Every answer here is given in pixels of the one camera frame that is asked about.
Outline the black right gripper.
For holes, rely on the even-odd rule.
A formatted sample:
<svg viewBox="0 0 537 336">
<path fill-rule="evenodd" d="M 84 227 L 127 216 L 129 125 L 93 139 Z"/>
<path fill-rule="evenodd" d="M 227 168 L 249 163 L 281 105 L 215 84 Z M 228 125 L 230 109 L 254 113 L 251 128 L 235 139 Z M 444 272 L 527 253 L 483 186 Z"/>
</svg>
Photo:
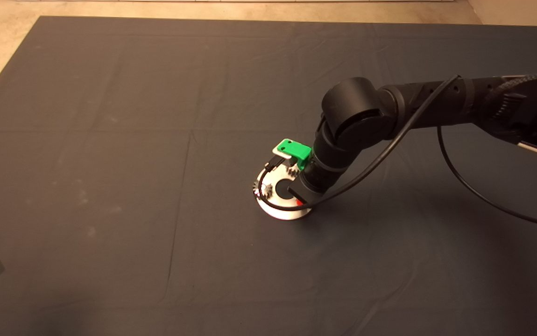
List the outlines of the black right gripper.
<svg viewBox="0 0 537 336">
<path fill-rule="evenodd" d="M 310 204 L 318 205 L 324 202 L 326 192 L 330 189 L 327 185 L 312 185 L 306 180 L 293 180 L 288 187 L 288 191 L 297 200 L 296 205 Z"/>
</svg>

